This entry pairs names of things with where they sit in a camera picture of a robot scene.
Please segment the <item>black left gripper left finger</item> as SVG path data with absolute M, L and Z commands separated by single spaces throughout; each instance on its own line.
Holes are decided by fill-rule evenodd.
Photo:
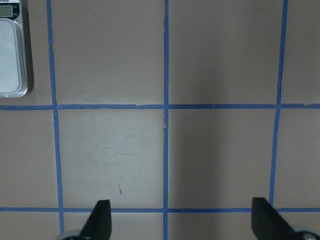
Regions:
M 109 240 L 112 234 L 111 204 L 109 200 L 99 200 L 84 224 L 81 240 Z

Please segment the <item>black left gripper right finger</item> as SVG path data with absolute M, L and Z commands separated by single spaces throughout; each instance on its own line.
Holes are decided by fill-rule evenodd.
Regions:
M 252 198 L 251 229 L 258 240 L 300 239 L 300 235 L 263 197 Z

